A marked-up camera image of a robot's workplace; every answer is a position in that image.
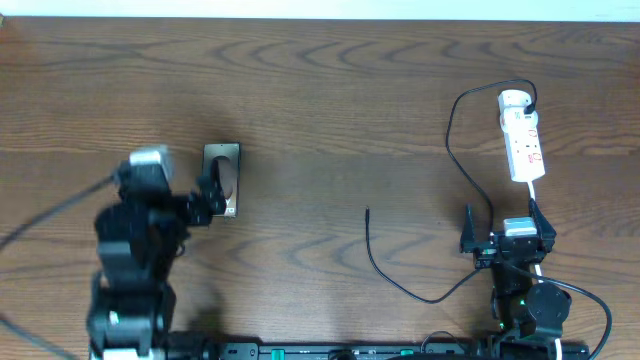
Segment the small metal object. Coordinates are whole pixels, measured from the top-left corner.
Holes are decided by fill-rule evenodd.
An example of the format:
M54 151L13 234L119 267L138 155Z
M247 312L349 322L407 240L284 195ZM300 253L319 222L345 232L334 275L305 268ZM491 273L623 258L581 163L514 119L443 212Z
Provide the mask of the small metal object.
M231 165L231 170L235 171L235 174L231 174L235 179L232 181L232 192L231 197L227 199L227 210L223 215L216 216L224 216L225 218L231 217L234 218L238 216L238 185L239 185L239 176L240 176L240 144L239 143L231 143L231 144L208 144L204 147L204 153L202 158L202 173L204 175L209 174L211 171L211 163L213 160L229 160L229 164ZM225 178L224 168L221 168L220 178Z
M536 229L536 224L533 222L533 218L522 217L504 220L505 236L529 236L537 234L538 230Z
M173 161L167 145L142 147L129 155L129 164L133 166L160 165L167 183L173 178Z

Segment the power strip switch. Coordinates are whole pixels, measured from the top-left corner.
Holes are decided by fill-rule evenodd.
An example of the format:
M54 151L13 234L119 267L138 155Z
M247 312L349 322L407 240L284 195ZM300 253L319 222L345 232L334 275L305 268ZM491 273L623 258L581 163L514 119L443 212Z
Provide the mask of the power strip switch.
M538 137L538 113L525 114L531 96L521 90L505 90L498 96L500 127L507 145L511 180L531 182L544 175Z

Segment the black cable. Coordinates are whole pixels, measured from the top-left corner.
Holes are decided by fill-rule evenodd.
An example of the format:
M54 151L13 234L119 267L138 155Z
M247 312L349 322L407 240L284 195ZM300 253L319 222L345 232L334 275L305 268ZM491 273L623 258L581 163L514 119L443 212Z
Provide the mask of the black cable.
M447 148L447 152L449 153L449 156L451 156L451 160L453 160L456 166L458 166L458 169L460 169L460 171L462 172L462 175L464 175L467 178L467 180L469 180L471 185L473 185L473 187L476 188L478 193L480 193L480 196L482 196L484 201L487 203L487 206L489 207L489 232L493 231L493 204L491 203L491 200L489 199L489 196L487 195L487 193L484 190L482 190L480 185L478 185L475 181L473 181L471 176L464 170L462 165L460 165L456 157L453 156L453 153L449 148L449 136L451 134L451 125L453 124L453 115L456 112L456 106L458 105L458 102L460 101L460 99L462 99L466 95L469 95L478 91L486 90L496 86L502 86L506 84L515 84L515 83L526 83L531 85L531 87L533 88L533 102L530 105L527 105L524 112L525 114L531 114L533 111L535 111L536 103L538 102L538 90L536 90L536 86L529 80L526 80L526 79L505 80L505 81L500 81L497 83L477 87L475 89L471 89L463 92L462 94L460 94L460 96L458 96L456 101L453 103L453 107L451 108L451 115L449 116L449 126L447 126L447 135L445 136L444 146Z
M97 182L95 185L92 185L88 188L86 188L85 190L73 195L72 197L68 198L67 200L61 202L60 204L52 207L51 209L48 209L36 216L34 216L31 220L27 221L26 223L18 226L15 230L13 230L12 232L10 232L8 235L2 237L2 240L0 240L0 253L11 243L15 242L16 240L18 240L20 238L20 236L22 236L27 230L31 229L34 226L37 226L39 224L42 224L43 222L49 220L50 218L52 218L55 215L60 214L61 212L67 210L68 208L72 207L73 205L76 205L77 203L79 203L80 201L84 200L86 197L88 197L89 195L99 191L100 189L104 188L105 186L111 184L113 182L114 177L113 176L109 176L106 177L102 180L100 180L99 182ZM23 338L24 340L30 342L31 344L40 347L52 354L57 355L58 357L62 358L62 359L77 359L73 354L64 351L63 349L51 344L50 342L29 333L28 331L26 331L25 329L19 327L18 325L12 323L11 321L9 321L9 319L2 313L0 313L0 324L2 324L2 326L4 326L7 330L9 330L10 332L14 333L16 336L19 336L21 338Z
M552 279L552 278L548 278L545 276L540 276L537 274L533 274L530 273L528 271L524 271L522 269L517 268L516 266L513 266L509 263L504 263L504 265L509 268L509 270L513 270L517 273L519 273L520 275L524 275L524 276L528 276L530 278L536 279L536 280L542 280L542 281L547 281L551 284L555 284L557 286L561 286L563 288L569 289L569 290L573 290L575 292L577 292L580 295L584 295L586 297L588 297L589 299L595 301L596 303L598 303L598 305L600 305L602 307L602 310L604 310L604 314L607 317L607 324L605 326L604 329L604 333L602 334L602 338L600 339L600 342L598 343L598 345L596 346L596 348L593 350L593 352L591 353L591 355L589 355L589 360L593 360L595 359L598 354L600 354L600 351L602 351L602 348L604 347L604 345L607 343L607 339L609 339L609 334L611 334L611 327L613 325L613 316L611 315L611 310L609 309L609 306L607 306L607 304L600 299L599 297L597 297L596 295L588 292L587 290L581 289L575 285L571 285L569 283L566 282L562 282L560 280L556 280L556 279Z
M427 303L427 304L437 304L437 303L441 302L442 300L448 298L449 295L451 295L454 291L456 291L456 289L458 289L460 287L460 285L464 284L467 280L471 279L477 273L479 273L480 270L482 270L482 269L476 269L476 270L472 271L471 274L465 276L462 280L458 281L458 283L453 285L453 287L449 291L447 291L444 295L442 295L441 297L439 297L439 298L437 298L435 300L428 300L428 299L422 298L422 297L412 293L411 291L403 288L397 282L391 280L391 278L389 278L387 275L385 275L385 273L383 273L382 270L380 270L378 265L376 265L376 261L373 259L373 254L371 254L371 241L369 240L369 207L367 207L367 210L365 211L364 223L365 223L365 242L367 243L367 253L369 254L369 260L371 261L371 265L373 265L373 268L376 270L378 275L382 276L383 279L387 280L391 285L397 287L403 293L409 295L410 297L414 298L415 300L418 300L418 301L421 301L421 302Z
M431 338L432 338L434 335L438 335L438 334L445 334L445 335L449 335L449 337L451 337L451 338L456 342L456 344L458 344L458 347L459 347L459 348L460 348L460 349L461 349L465 354L467 353L467 349L466 349L464 346L462 346L462 344L460 344L460 341L458 341L458 338L457 338L457 337L455 337L455 336L454 336L453 334L451 334L450 332L445 331L445 330L438 330L438 331L434 331L434 332L432 332L429 336L427 336L427 337L424 339L424 341L422 342L422 345L420 345L420 352L421 352L421 353L424 353L424 352L426 351L425 346L427 346L427 344L429 343L429 340L431 340Z
M9 235L4 236L2 240L0 240L0 253L4 250L5 247L20 238L20 236L22 236L22 234L24 234L27 230L49 220L51 217L58 215L59 213L67 210L73 205L76 205L80 201L84 200L87 196L95 193L96 191L111 184L112 182L113 176L106 177L97 182L95 185L86 188L85 190L73 195L72 197L52 207L51 209L43 211L40 214L34 216L26 223L18 226L15 230L9 233Z
M31 344L46 350L47 352L50 352L56 356L58 356L61 359L67 359L67 360L76 360L78 359L75 355L73 355L70 352L65 351L64 349L44 340L41 337L38 337L36 335L33 335L31 333L29 333L27 330L19 327L18 325L12 323L9 319L7 319L4 314L0 314L0 324L2 324L2 326L4 326L7 330L9 330L10 332L12 332L13 334L21 337L22 339L30 342Z

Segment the green connector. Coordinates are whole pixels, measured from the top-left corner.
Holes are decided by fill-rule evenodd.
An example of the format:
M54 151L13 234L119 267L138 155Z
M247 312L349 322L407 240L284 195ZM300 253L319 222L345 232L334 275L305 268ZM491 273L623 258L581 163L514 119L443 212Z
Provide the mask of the green connector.
M271 360L284 360L284 350L271 350Z

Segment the white wall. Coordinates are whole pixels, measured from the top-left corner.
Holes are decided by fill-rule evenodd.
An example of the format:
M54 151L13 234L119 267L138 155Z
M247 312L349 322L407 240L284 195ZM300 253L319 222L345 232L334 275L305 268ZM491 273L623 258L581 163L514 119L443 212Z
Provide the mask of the white wall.
M1 0L5 15L640 21L640 0Z

